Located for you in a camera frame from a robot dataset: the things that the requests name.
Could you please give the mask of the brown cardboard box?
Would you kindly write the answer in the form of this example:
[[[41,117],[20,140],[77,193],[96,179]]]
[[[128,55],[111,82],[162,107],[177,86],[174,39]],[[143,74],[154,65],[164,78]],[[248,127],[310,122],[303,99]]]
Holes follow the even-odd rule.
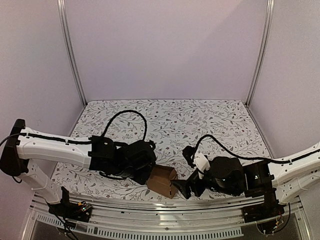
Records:
[[[178,174],[174,167],[156,165],[146,182],[147,188],[157,194],[172,199],[177,189],[172,185],[171,180],[177,180]]]

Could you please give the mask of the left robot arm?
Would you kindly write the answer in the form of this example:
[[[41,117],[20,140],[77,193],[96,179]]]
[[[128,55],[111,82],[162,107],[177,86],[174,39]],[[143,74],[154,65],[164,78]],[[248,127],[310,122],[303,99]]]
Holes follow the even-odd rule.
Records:
[[[69,192],[57,186],[39,168],[36,160],[76,165],[98,171],[105,178],[145,185],[156,164],[153,141],[138,140],[127,144],[104,135],[66,137],[35,131],[17,119],[6,137],[0,157],[0,169],[26,182],[63,216],[74,213]]]

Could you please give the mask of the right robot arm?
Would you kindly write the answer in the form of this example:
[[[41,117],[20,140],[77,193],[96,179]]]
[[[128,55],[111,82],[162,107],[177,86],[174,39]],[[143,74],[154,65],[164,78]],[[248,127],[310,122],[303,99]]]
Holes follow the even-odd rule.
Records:
[[[278,159],[263,159],[242,165],[239,157],[217,156],[213,159],[187,146],[183,156],[194,169],[188,179],[172,180],[185,199],[200,197],[208,189],[230,196],[263,196],[259,206],[262,218],[269,218],[291,199],[320,182],[320,145]]]

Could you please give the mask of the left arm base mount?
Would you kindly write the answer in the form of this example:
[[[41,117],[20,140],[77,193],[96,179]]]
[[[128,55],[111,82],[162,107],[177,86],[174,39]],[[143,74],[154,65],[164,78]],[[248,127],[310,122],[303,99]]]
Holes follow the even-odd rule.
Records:
[[[60,202],[58,204],[49,204],[49,213],[62,217],[63,219],[71,219],[75,221],[88,223],[93,206],[90,203],[81,201],[78,203]]]

